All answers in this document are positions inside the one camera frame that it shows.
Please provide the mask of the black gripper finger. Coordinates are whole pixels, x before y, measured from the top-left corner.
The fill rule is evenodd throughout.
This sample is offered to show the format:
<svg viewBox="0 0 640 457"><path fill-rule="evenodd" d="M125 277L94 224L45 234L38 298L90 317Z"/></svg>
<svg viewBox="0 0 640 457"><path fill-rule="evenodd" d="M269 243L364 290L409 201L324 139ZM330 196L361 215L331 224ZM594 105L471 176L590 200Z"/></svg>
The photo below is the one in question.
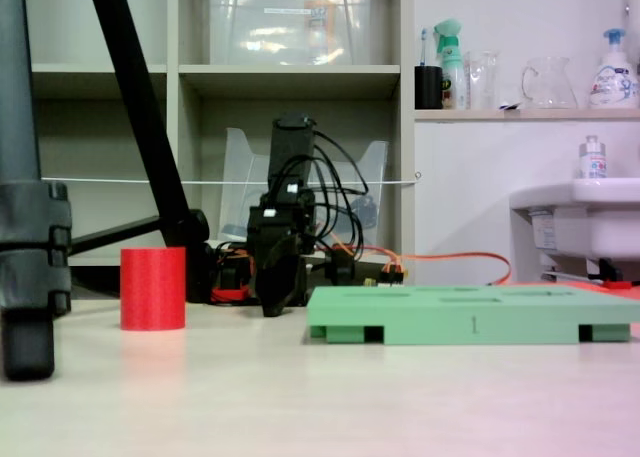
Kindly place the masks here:
<svg viewBox="0 0 640 457"><path fill-rule="evenodd" d="M278 317L294 297L300 263L299 238L261 238L255 252L255 289L264 317Z"/></svg>
<svg viewBox="0 0 640 457"><path fill-rule="evenodd" d="M302 256L288 256L282 260L284 265L283 283L286 295L285 307L306 307L309 297L307 294L306 260Z"/></svg>

